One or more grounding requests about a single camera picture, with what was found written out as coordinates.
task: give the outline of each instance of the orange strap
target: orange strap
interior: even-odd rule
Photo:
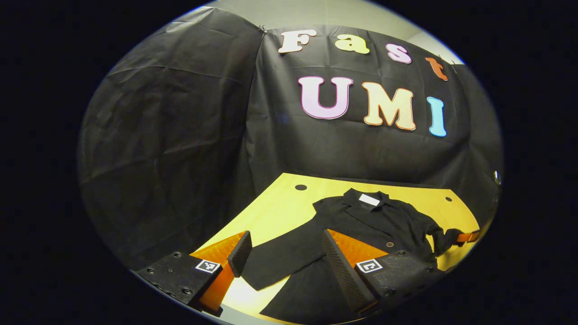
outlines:
[[[480,231],[476,230],[474,232],[469,232],[467,234],[458,235],[456,242],[458,243],[470,243],[476,241],[480,237]]]

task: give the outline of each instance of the yellow table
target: yellow table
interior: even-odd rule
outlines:
[[[295,189],[299,184],[307,186],[307,189]],[[270,241],[311,220],[315,215],[312,205],[314,202],[326,197],[341,196],[351,188],[366,193],[381,191],[391,199],[407,202],[432,217],[444,230],[457,228],[463,232],[472,232],[479,229],[470,210],[451,190],[355,183],[284,173],[199,249],[245,230],[251,232],[253,246]],[[432,237],[427,237],[433,247]],[[461,248],[452,246],[438,257],[438,268],[445,271],[456,265],[473,245],[475,243],[466,243]],[[255,291],[242,277],[235,278],[223,299],[223,305],[260,319],[293,324],[259,314],[288,278],[289,276],[260,291]]]

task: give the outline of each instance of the fisheye lens view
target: fisheye lens view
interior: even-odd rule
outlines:
[[[410,19],[223,0],[131,45],[77,147],[103,243],[217,324],[363,322],[451,277],[496,214],[501,129],[475,71]]]

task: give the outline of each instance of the black shirt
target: black shirt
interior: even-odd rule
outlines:
[[[362,194],[379,200],[377,206],[360,201]],[[243,278],[255,290],[288,275],[287,283],[261,311],[262,315],[301,324],[332,324],[358,319],[349,311],[322,248],[324,229],[332,229],[385,252],[407,250],[433,265],[462,233],[443,229],[412,205],[382,192],[348,190],[313,204],[316,214],[307,223],[253,247]],[[434,252],[426,239],[433,236]]]

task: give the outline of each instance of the shirt sleeve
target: shirt sleeve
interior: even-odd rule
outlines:
[[[406,208],[423,225],[425,233],[433,237],[433,252],[435,256],[445,253],[452,245],[456,244],[458,235],[463,234],[462,231],[455,228],[448,229],[444,234],[443,229],[432,217],[419,212],[411,204],[407,204]]]
[[[323,202],[313,204],[313,219],[251,249],[243,279],[255,290],[268,287],[325,255],[322,243]]]

